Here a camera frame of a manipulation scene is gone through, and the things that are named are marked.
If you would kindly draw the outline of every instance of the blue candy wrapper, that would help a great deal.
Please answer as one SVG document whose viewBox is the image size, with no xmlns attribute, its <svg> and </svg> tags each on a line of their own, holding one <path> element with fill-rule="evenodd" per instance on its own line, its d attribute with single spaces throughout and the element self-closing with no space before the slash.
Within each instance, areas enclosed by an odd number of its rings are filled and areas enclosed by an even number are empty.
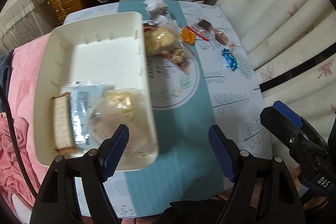
<svg viewBox="0 0 336 224">
<path fill-rule="evenodd" d="M 229 63 L 230 68 L 233 71 L 235 71 L 237 69 L 237 61 L 236 61 L 235 57 L 233 56 L 232 52 L 229 49 L 225 48 L 222 51 L 222 56 L 225 57 L 225 59 Z"/>
</svg>

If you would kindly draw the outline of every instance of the cable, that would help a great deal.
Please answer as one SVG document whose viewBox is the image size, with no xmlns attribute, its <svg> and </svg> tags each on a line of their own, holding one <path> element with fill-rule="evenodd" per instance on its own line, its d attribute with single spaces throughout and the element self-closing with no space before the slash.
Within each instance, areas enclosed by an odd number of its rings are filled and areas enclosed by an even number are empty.
<svg viewBox="0 0 336 224">
<path fill-rule="evenodd" d="M 15 156 L 16 156 L 16 160 L 17 163 L 19 164 L 22 176 L 31 192 L 31 194 L 33 195 L 34 198 L 36 198 L 37 196 L 37 192 L 34 188 L 34 186 L 32 185 L 32 182 L 30 181 L 30 178 L 28 176 L 28 173 L 26 171 L 26 168 L 23 164 L 22 158 L 21 158 L 21 154 L 20 154 L 20 150 L 19 150 L 19 146 L 17 145 L 17 140 L 16 140 L 16 135 L 15 135 L 15 130 L 14 130 L 14 123 L 13 123 L 13 118 L 12 118 L 12 113 L 11 113 L 11 108 L 9 107 L 9 102 L 7 100 L 6 94 L 3 91 L 2 86 L 0 85 L 0 99 L 4 105 L 5 108 L 5 112 L 6 112 L 6 116 L 7 116 L 7 122 L 8 122 L 8 127 L 9 127 L 9 133 L 10 133 L 10 137 L 12 139 L 12 144 L 13 144 L 13 148 L 14 148 L 14 152 L 15 152 Z"/>
</svg>

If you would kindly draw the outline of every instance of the white plastic container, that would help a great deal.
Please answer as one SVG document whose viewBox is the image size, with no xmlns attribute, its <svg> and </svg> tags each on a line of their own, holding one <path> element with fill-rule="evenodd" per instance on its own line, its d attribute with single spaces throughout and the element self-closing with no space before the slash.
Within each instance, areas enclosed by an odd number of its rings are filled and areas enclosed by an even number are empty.
<svg viewBox="0 0 336 224">
<path fill-rule="evenodd" d="M 50 166 L 58 155 L 53 139 L 51 98 L 58 96 L 67 83 L 89 80 L 103 81 L 115 89 L 136 88 L 143 92 L 151 151 L 146 156 L 123 160 L 117 170 L 139 170 L 153 163 L 159 149 L 148 86 L 142 15 L 136 12 L 73 22 L 50 34 L 34 98 L 33 131 L 38 161 Z"/>
</svg>

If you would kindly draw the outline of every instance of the food in plastic bag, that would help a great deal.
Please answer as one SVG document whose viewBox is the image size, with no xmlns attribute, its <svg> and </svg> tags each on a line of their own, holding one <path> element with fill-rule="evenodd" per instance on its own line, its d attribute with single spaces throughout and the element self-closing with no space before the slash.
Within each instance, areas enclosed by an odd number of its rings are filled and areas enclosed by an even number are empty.
<svg viewBox="0 0 336 224">
<path fill-rule="evenodd" d="M 88 121 L 97 144 L 111 138 L 121 124 L 129 128 L 129 141 L 123 156 L 143 156 L 149 151 L 150 129 L 142 93 L 135 89 L 109 90 L 97 101 Z"/>
<path fill-rule="evenodd" d="M 230 49 L 233 49 L 236 45 L 233 42 L 230 42 L 228 37 L 224 32 L 218 29 L 213 29 L 215 34 L 215 39 L 224 46 L 228 46 Z"/>
<path fill-rule="evenodd" d="M 207 42 L 209 42 L 210 38 L 212 37 L 211 35 L 212 25 L 205 19 L 202 19 L 191 26 L 187 26 L 186 28 Z"/>
<path fill-rule="evenodd" d="M 166 23 L 174 22 L 164 0 L 145 0 L 145 9 L 148 11 L 151 20 L 163 21 Z"/>
<path fill-rule="evenodd" d="M 76 148 L 87 151 L 90 147 L 90 132 L 87 128 L 87 113 L 89 102 L 101 97 L 105 83 L 93 81 L 74 82 L 64 86 L 63 90 L 70 92 L 70 114 L 73 127 L 73 137 Z"/>
<path fill-rule="evenodd" d="M 229 39 L 224 32 L 218 29 L 214 29 L 215 39 L 224 46 L 227 46 Z"/>
<path fill-rule="evenodd" d="M 196 35 L 193 32 L 191 32 L 190 30 L 188 30 L 186 27 L 184 27 L 182 29 L 181 37 L 182 37 L 184 42 L 186 42 L 190 45 L 195 44 Z"/>
<path fill-rule="evenodd" d="M 143 32 L 148 32 L 154 30 L 158 27 L 153 21 L 147 20 L 142 22 Z"/>
<path fill-rule="evenodd" d="M 161 54 L 172 48 L 176 37 L 166 27 L 158 27 L 144 34 L 146 55 L 153 56 Z"/>
<path fill-rule="evenodd" d="M 193 52 L 182 43 L 165 52 L 164 56 L 185 73 L 189 72 L 190 61 L 194 58 Z"/>
</svg>

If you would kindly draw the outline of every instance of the floral curtain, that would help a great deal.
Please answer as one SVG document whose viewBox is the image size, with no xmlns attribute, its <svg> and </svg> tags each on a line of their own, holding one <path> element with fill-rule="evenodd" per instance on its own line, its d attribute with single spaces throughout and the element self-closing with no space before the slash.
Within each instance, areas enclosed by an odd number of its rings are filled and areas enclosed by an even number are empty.
<svg viewBox="0 0 336 224">
<path fill-rule="evenodd" d="M 260 84 L 335 42 L 329 0 L 218 0 L 216 6 L 240 37 Z"/>
<path fill-rule="evenodd" d="M 335 43 L 336 12 L 329 0 L 217 0 L 246 50 L 259 84 L 315 57 Z M 327 139 L 336 111 L 336 55 L 266 92 L 281 100 Z M 272 139 L 273 155 L 292 170 L 288 149 Z"/>
</svg>

